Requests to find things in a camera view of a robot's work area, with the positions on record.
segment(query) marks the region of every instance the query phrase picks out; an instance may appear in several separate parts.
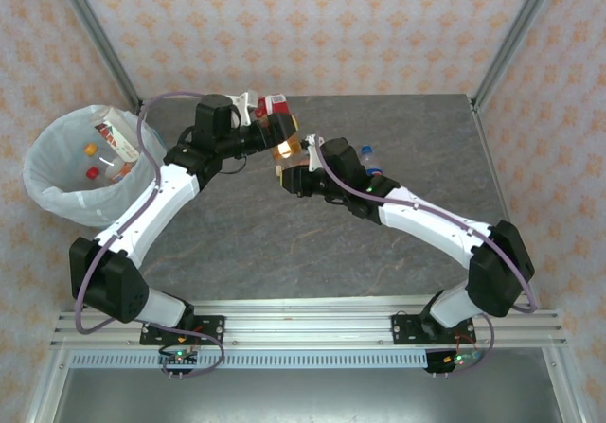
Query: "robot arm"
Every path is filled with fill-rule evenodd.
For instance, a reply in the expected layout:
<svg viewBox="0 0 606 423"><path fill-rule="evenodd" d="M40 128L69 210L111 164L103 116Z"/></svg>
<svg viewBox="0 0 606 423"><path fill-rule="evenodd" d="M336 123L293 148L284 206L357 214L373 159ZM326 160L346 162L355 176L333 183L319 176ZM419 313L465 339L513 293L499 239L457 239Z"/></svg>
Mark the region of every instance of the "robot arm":
<svg viewBox="0 0 606 423"><path fill-rule="evenodd" d="M193 306L150 289L138 268L169 221L220 172L223 159L277 150L285 141L292 141L297 130L294 117L271 114L251 121L248 110L256 104L256 96L249 93L239 97L209 95L201 99L196 107L195 125L184 132L164 159L160 185L150 184L129 210L95 240L78 238L70 248L74 298L98 259L84 293L86 305L123 323L139 320L183 330L196 327ZM528 281L534 269L514 226L505 221L488 226L464 219L423 201L383 175L366 175L355 150L343 138L324 143L322 158L312 136L302 146L309 152L309 164L289 167L281 174L281 185L289 192L299 197L324 196L327 202L344 205L359 218L412 234L469 270L465 282L436 295L420 315L425 332L438 333L481 312L498 317L507 315L521 293L520 283L494 251L471 232L490 237ZM323 163L354 190L400 203L370 201L345 191L328 175ZM153 191L157 194L149 203ZM420 205L431 207L431 211L418 210ZM135 213L142 215L131 221ZM469 230L457 227L444 216L468 225Z"/></svg>
<svg viewBox="0 0 606 423"><path fill-rule="evenodd" d="M344 138L320 142L323 160L318 156L315 137L308 136L304 143L310 162L282 171L281 184L286 190L299 197L322 195L329 203L346 206L359 218L411 234L437 247L469 271L468 279L449 291L440 292L420 315L427 333L452 328L483 312L496 317L508 314L522 291L521 284L482 238L492 240L502 249L527 282L534 268L512 224L501 221L489 226L459 217L424 201L383 175L366 175L355 150ZM379 200L370 201L345 191L328 175L323 161L342 183L359 194Z"/></svg>

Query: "white trash bag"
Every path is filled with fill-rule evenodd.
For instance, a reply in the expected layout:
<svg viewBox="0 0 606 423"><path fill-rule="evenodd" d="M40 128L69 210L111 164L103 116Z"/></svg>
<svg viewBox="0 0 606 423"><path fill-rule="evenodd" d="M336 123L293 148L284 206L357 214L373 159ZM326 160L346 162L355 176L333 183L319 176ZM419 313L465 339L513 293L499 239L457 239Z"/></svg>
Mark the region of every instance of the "white trash bag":
<svg viewBox="0 0 606 423"><path fill-rule="evenodd" d="M116 221L154 178L150 161L141 153L133 169L118 183L99 189L86 177L90 161L83 153L87 143L110 147L91 126L93 105L64 115L51 123L27 152L23 179L27 194L44 210L78 224L105 227ZM135 131L136 115L123 113ZM155 131L144 125L143 142L158 165L166 150Z"/></svg>

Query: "mounting plate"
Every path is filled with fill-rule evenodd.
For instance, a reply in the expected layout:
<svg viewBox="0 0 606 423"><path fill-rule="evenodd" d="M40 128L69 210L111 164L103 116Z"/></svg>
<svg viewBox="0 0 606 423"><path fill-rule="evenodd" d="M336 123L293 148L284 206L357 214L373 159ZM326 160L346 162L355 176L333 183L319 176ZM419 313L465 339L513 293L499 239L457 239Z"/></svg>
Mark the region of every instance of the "mounting plate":
<svg viewBox="0 0 606 423"><path fill-rule="evenodd" d="M391 316L391 334L394 344L456 344L455 333L469 336L474 342L475 329L473 319L467 319L450 329L444 329L432 340L420 326L420 317L417 314L395 314ZM465 338L460 339L461 344L471 344Z"/></svg>
<svg viewBox="0 0 606 423"><path fill-rule="evenodd" d="M224 316L193 316L193 321L193 331L199 331L203 335L216 338L220 343L223 342L223 334L225 333ZM141 329L141 337L139 338L141 345L215 345L208 340L193 336L185 336L184 338L183 335L163 331L153 326L143 328Z"/></svg>

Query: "wallpaper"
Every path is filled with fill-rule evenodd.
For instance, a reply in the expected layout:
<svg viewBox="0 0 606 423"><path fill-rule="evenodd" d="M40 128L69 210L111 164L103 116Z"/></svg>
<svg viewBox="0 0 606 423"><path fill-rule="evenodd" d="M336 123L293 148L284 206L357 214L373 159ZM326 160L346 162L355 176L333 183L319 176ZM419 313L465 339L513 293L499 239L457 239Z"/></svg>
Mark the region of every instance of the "wallpaper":
<svg viewBox="0 0 606 423"><path fill-rule="evenodd" d="M67 251L85 234L29 199L23 158L54 118L103 102L125 104L67 0L0 2L2 422L24 421L59 309L72 302Z"/></svg>
<svg viewBox="0 0 606 423"><path fill-rule="evenodd" d="M89 0L140 97L473 95L525 0Z"/></svg>
<svg viewBox="0 0 606 423"><path fill-rule="evenodd" d="M548 0L482 113L542 304L606 421L606 0Z"/></svg>

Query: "bottle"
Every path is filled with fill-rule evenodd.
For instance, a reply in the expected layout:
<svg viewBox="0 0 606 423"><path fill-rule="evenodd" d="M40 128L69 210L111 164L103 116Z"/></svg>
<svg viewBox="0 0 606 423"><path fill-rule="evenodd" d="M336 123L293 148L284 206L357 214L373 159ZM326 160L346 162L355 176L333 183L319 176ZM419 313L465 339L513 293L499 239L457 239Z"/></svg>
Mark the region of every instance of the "bottle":
<svg viewBox="0 0 606 423"><path fill-rule="evenodd" d="M122 158L119 156L110 157L106 154L101 154L97 145L93 143L89 143L84 146L84 154L93 159L93 167L91 168L96 168L99 173L102 173L103 176L111 181L112 184L116 184L122 180L132 168L130 163L124 163L124 160L122 160Z"/></svg>
<svg viewBox="0 0 606 423"><path fill-rule="evenodd" d="M139 159L136 133L119 110L112 106L100 108L93 113L91 124L124 162L133 165Z"/></svg>
<svg viewBox="0 0 606 423"><path fill-rule="evenodd" d="M379 161L377 160L377 157L373 153L372 147L370 146L362 147L362 157L360 158L360 163L362 163L362 165L366 168L366 174L368 175L383 174Z"/></svg>
<svg viewBox="0 0 606 423"><path fill-rule="evenodd" d="M286 97L282 94L268 95L258 100L258 107L255 110L255 117L258 119L261 125L267 124L267 115L275 113L290 114ZM295 132L286 141L278 144L271 148L272 157L276 162L276 174L281 172L282 169L287 169L292 166L298 165L302 160L307 157L301 149L301 141L299 135Z"/></svg>
<svg viewBox="0 0 606 423"><path fill-rule="evenodd" d="M100 175L101 171L98 170L98 167L91 167L86 171L86 178L90 180L92 188L86 189L99 189L104 188L105 186L111 185L113 182L105 178L105 176Z"/></svg>

